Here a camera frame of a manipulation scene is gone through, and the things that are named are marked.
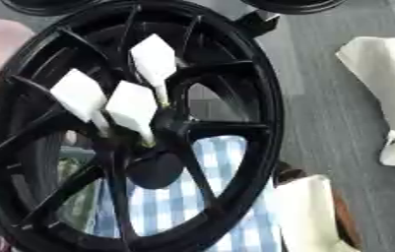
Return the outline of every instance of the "gray carpet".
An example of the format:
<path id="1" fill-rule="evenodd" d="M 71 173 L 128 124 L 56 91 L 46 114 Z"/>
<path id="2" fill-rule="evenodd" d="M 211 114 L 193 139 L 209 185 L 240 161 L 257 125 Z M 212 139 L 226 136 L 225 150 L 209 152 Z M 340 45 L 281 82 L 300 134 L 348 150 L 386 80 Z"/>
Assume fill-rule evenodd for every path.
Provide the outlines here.
<path id="1" fill-rule="evenodd" d="M 233 0 L 195 2 L 231 18 L 246 9 Z M 24 17 L 1 4 L 0 18 L 36 31 L 54 21 Z M 349 0 L 327 13 L 284 17 L 277 31 L 259 40 L 285 94 L 282 159 L 332 177 L 356 216 L 364 251 L 395 252 L 395 168 L 377 161 L 388 129 L 377 101 L 334 56 L 359 35 L 395 36 L 395 0 Z"/>

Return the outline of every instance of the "white foam block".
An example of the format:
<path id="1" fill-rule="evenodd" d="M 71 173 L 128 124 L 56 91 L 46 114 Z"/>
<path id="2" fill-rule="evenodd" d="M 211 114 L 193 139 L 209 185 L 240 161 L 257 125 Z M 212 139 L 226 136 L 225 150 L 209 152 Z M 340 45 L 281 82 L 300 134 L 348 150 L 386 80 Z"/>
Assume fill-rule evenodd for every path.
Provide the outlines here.
<path id="1" fill-rule="evenodd" d="M 150 123 L 158 105 L 150 89 L 121 81 L 105 109 L 115 123 L 139 132 L 147 143 L 154 142 Z"/>
<path id="2" fill-rule="evenodd" d="M 167 103 L 165 80 L 177 70 L 174 50 L 157 34 L 131 49 L 137 71 L 156 89 L 161 103 Z"/>
<path id="3" fill-rule="evenodd" d="M 61 105 L 84 122 L 106 104 L 98 82 L 77 69 L 68 72 L 51 90 Z"/>

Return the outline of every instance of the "wheel hub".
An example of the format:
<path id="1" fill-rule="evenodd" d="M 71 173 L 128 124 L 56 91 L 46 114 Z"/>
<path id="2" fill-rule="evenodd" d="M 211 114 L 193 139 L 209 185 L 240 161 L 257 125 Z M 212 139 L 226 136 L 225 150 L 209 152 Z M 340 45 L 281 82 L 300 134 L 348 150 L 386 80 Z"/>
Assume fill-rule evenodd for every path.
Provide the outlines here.
<path id="1" fill-rule="evenodd" d="M 115 128 L 111 144 L 102 143 L 98 129 L 63 109 L 49 90 L 73 68 L 94 78 L 107 96 L 122 80 L 146 86 L 135 73 L 129 51 L 153 33 L 186 62 L 166 80 L 170 106 L 158 111 L 151 124 L 156 145 L 135 147 L 137 135 L 121 127 Z M 189 119 L 188 92 L 195 84 L 245 116 L 236 121 Z M 38 34 L 0 71 L 0 231 L 25 251 L 202 251 L 235 226 L 266 185 L 279 156 L 283 121 L 275 73 L 253 38 L 234 22 L 185 1 L 96 5 Z M 92 141 L 96 153 L 57 187 L 41 188 L 47 190 L 46 197 L 34 197 L 33 188 L 50 179 L 43 171 L 55 169 L 39 157 L 58 160 L 58 152 L 36 146 L 60 147 L 61 141 L 51 136 L 67 131 Z M 247 150 L 229 185 L 216 196 L 192 146 L 225 135 L 243 138 Z M 21 158 L 30 161 L 26 165 Z M 126 183 L 128 177 L 139 181 L 131 170 L 146 176 L 142 171 L 152 166 L 157 172 L 168 170 L 162 183 L 146 183 L 154 188 L 167 185 L 186 167 L 204 209 L 168 231 L 139 236 L 128 214 Z M 29 183 L 20 188 L 16 176 Z M 119 238 L 86 234 L 55 214 L 71 196 L 99 180 L 109 188 Z M 31 204 L 23 188 L 34 197 Z"/>

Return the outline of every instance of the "crumpled paper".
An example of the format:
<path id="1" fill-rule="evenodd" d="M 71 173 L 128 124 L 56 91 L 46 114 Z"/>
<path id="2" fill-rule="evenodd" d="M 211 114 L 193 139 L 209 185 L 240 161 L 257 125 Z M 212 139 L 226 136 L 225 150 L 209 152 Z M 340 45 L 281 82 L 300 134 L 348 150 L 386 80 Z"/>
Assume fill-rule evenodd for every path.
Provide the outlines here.
<path id="1" fill-rule="evenodd" d="M 391 129 L 380 161 L 395 166 L 395 38 L 357 37 L 337 56 L 378 98 Z"/>

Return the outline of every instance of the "wheel spoke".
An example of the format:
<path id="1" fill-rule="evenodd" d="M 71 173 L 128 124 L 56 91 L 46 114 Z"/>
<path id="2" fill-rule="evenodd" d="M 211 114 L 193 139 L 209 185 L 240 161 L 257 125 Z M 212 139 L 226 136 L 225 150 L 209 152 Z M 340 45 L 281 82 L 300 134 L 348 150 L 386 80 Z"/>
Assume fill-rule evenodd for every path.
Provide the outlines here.
<path id="1" fill-rule="evenodd" d="M 192 83 L 182 84 L 169 90 L 169 97 L 171 98 L 172 105 L 175 107 L 177 115 L 181 118 L 188 118 L 190 115 L 189 108 L 189 89 Z"/>
<path id="2" fill-rule="evenodd" d="M 125 22 L 125 29 L 123 30 L 122 36 L 119 40 L 119 44 L 117 46 L 117 51 L 119 52 L 120 58 L 122 59 L 122 68 L 120 70 L 123 73 L 124 78 L 128 82 L 136 83 L 136 76 L 134 75 L 134 71 L 131 71 L 132 66 L 130 65 L 130 49 L 136 43 L 136 35 L 134 27 L 134 21 L 136 19 L 137 14 L 141 11 L 142 7 L 140 5 L 136 5 L 133 7 L 133 10 L 130 13 L 130 16 Z"/>
<path id="3" fill-rule="evenodd" d="M 116 74 L 118 74 L 118 72 L 120 71 L 116 68 L 116 66 L 113 64 L 111 59 L 108 56 L 106 56 L 106 54 L 102 50 L 100 50 L 95 44 L 89 42 L 81 35 L 71 31 L 71 29 L 69 28 L 60 28 L 59 32 L 62 35 L 68 37 L 71 41 L 76 43 L 78 46 L 84 48 L 87 51 L 90 51 L 94 56 L 96 56 L 98 60 L 102 63 L 104 69 L 108 72 L 108 75 L 111 78 L 112 77 L 120 78 L 120 76 L 116 76 Z"/>
<path id="4" fill-rule="evenodd" d="M 192 82 L 192 79 L 205 75 L 225 75 L 253 71 L 254 64 L 250 60 L 239 60 L 230 63 L 200 65 L 180 69 L 166 80 L 166 85 L 175 87 L 183 83 Z"/>
<path id="5" fill-rule="evenodd" d="M 7 79 L 7 81 L 12 85 L 18 85 L 21 88 L 30 89 L 32 91 L 35 91 L 41 95 L 48 97 L 50 100 L 55 100 L 55 98 L 51 94 L 50 90 L 48 90 L 43 85 L 40 85 L 40 84 L 38 84 L 32 80 L 29 80 L 27 78 L 14 75 L 14 76 L 11 76 L 9 79 Z"/>
<path id="6" fill-rule="evenodd" d="M 183 44 L 182 47 L 178 50 L 178 57 L 183 59 L 186 51 L 188 49 L 189 40 L 191 39 L 191 35 L 194 34 L 194 31 L 198 27 L 198 25 L 202 22 L 202 16 L 195 17 L 191 23 L 189 24 L 188 28 L 186 29 L 186 33 L 183 37 Z"/>
<path id="7" fill-rule="evenodd" d="M 157 137 L 161 139 L 170 151 L 179 157 L 183 165 L 188 169 L 194 182 L 202 193 L 206 208 L 220 209 L 219 204 L 217 203 L 217 198 L 192 150 L 191 145 L 183 138 L 183 136 L 176 135 L 173 132 L 164 131 L 159 133 L 160 134 L 158 134 Z"/>
<path id="8" fill-rule="evenodd" d="M 30 122 L 24 129 L 0 144 L 0 160 L 15 154 L 27 144 L 69 126 L 82 123 L 58 104 Z"/>
<path id="9" fill-rule="evenodd" d="M 228 121 L 192 121 L 187 127 L 191 143 L 217 136 L 239 136 L 248 141 L 261 140 L 270 134 L 270 127 L 263 123 Z"/>
<path id="10" fill-rule="evenodd" d="M 114 206 L 120 238 L 126 249 L 124 251 L 130 251 L 130 245 L 138 238 L 130 221 L 126 188 L 125 169 L 130 160 L 125 153 L 119 151 L 101 150 L 99 156 Z"/>
<path id="11" fill-rule="evenodd" d="M 109 65 L 108 57 L 97 46 L 95 46 L 91 42 L 87 41 L 86 39 L 81 37 L 79 34 L 74 33 L 73 31 L 71 31 L 68 28 L 60 28 L 59 31 L 61 32 L 61 34 L 63 34 L 66 37 L 70 38 L 73 42 L 75 42 L 79 46 L 82 46 L 84 49 L 86 49 L 86 50 L 92 52 L 93 54 L 95 54 L 100 60 L 103 61 L 103 63 Z"/>
<path id="12" fill-rule="evenodd" d="M 180 152 L 177 153 L 183 164 L 188 169 L 191 174 L 192 179 L 197 184 L 200 192 L 203 196 L 203 200 L 205 202 L 205 207 L 207 209 L 220 209 L 217 198 L 214 194 L 214 191 L 211 188 L 211 185 L 208 182 L 208 179 L 203 172 L 200 163 L 197 160 L 192 148 L 190 146 L 182 147 Z"/>
<path id="13" fill-rule="evenodd" d="M 102 177 L 102 170 L 98 167 L 97 163 L 98 160 L 94 157 L 86 165 L 65 179 L 59 188 L 21 221 L 19 227 L 28 229 L 36 224 L 43 223 L 45 218 L 56 212 L 71 196 Z"/>

